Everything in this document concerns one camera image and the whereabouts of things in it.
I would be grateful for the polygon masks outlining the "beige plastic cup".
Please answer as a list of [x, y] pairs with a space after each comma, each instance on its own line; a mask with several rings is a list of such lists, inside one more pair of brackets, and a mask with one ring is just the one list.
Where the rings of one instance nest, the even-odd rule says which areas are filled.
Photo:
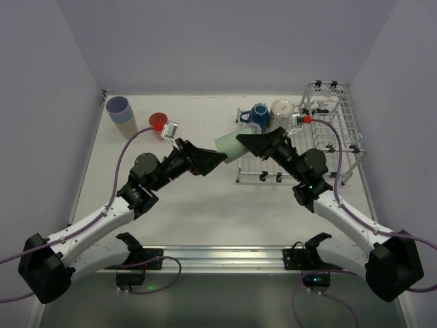
[[115, 123], [115, 125], [126, 139], [130, 139], [138, 132], [135, 118], [131, 118], [129, 121], [123, 123]]

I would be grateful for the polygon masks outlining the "lavender plastic cup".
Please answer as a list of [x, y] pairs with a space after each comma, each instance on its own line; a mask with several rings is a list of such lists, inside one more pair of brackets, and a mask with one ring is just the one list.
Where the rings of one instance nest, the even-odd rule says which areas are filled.
[[130, 103], [123, 96], [115, 96], [107, 101], [105, 108], [110, 115], [119, 117], [130, 111]]

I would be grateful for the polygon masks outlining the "pink plastic cup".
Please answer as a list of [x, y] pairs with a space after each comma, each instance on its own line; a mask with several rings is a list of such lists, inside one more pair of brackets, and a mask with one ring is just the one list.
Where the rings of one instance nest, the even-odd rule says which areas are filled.
[[149, 125], [153, 128], [154, 130], [154, 135], [157, 139], [162, 140], [162, 131], [164, 129], [164, 126], [167, 124], [168, 122], [168, 117], [165, 113], [162, 112], [157, 112], [157, 113], [153, 113], [150, 117], [149, 117]]

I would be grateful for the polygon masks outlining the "light blue plastic cup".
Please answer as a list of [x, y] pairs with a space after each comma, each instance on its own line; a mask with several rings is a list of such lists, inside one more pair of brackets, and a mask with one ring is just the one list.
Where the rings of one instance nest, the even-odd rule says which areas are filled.
[[123, 112], [119, 113], [111, 113], [109, 112], [109, 116], [111, 117], [112, 121], [116, 124], [123, 124], [128, 122], [134, 117], [134, 113], [132, 109], [127, 109]]

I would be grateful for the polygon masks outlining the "green plastic cup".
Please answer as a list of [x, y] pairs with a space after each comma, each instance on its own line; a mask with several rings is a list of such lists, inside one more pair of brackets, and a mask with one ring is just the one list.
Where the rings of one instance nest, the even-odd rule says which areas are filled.
[[239, 134], [252, 135], [253, 133], [254, 131], [251, 127], [246, 127], [242, 130], [223, 135], [214, 141], [216, 150], [227, 155], [227, 158], [224, 160], [225, 164], [230, 164], [249, 152], [236, 137]]

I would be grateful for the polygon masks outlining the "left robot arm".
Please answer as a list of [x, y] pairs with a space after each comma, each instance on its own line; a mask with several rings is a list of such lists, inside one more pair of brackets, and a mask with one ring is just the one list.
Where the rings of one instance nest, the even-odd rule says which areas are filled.
[[176, 139], [163, 160], [150, 152], [140, 154], [126, 184], [100, 210], [48, 237], [38, 233], [30, 236], [23, 247], [18, 273], [41, 303], [58, 299], [79, 273], [80, 256], [87, 249], [146, 214], [158, 201], [155, 193], [182, 174], [206, 176], [226, 159], [224, 152], [198, 148], [182, 139]]

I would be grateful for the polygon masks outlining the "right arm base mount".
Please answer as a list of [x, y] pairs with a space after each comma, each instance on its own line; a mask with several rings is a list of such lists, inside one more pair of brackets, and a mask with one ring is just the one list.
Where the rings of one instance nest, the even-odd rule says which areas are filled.
[[306, 288], [317, 292], [325, 292], [330, 287], [330, 272], [335, 269], [342, 270], [340, 266], [323, 262], [317, 254], [317, 247], [326, 239], [332, 236], [322, 232], [305, 243], [295, 242], [291, 247], [282, 249], [283, 263], [285, 270], [303, 271], [321, 270], [321, 273], [313, 273], [303, 279], [302, 283]]

